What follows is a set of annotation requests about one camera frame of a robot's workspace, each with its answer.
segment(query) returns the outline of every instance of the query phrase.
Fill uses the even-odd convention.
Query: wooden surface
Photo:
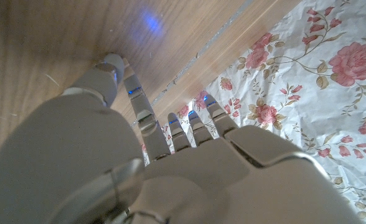
[[[188,69],[176,86],[154,105],[159,122],[165,124],[171,111],[178,112],[195,98],[299,2],[300,0],[254,0]]]

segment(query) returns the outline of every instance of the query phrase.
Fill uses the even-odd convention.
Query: white robotic hand
[[[9,136],[0,148],[0,223],[360,223],[311,156],[268,131],[238,128],[210,95],[220,138],[191,111],[191,147],[171,113],[171,155],[125,64],[124,76],[122,59],[107,55]],[[133,130],[108,108],[122,77],[146,167]]]

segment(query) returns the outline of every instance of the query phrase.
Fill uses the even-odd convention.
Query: robot finger
[[[238,128],[237,124],[226,114],[213,96],[206,95],[204,101],[219,136],[224,137],[229,131]]]
[[[126,68],[123,82],[138,120],[148,156],[151,161],[165,157],[170,154],[170,151],[158,120],[141,88],[138,77],[134,74],[126,59],[124,59],[124,63]]]
[[[208,129],[204,126],[201,119],[198,117],[195,111],[190,111],[189,122],[193,130],[194,140],[197,146],[200,146],[203,142],[212,140],[213,137],[209,133]]]
[[[171,129],[172,142],[176,152],[191,147],[191,144],[177,119],[176,114],[168,114],[169,128]]]

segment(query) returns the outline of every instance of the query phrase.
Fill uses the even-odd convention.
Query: floral fabric
[[[190,110],[218,137],[204,103],[210,93],[239,126],[259,126],[311,154],[366,223],[366,1],[303,0],[243,50],[177,113],[193,146]]]

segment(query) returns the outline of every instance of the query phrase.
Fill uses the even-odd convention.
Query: bed sheet
[[[218,137],[209,93],[239,126],[259,126],[312,155],[366,223],[366,1],[302,1],[243,50],[178,112],[193,146],[190,110]],[[174,152],[168,125],[162,130]]]

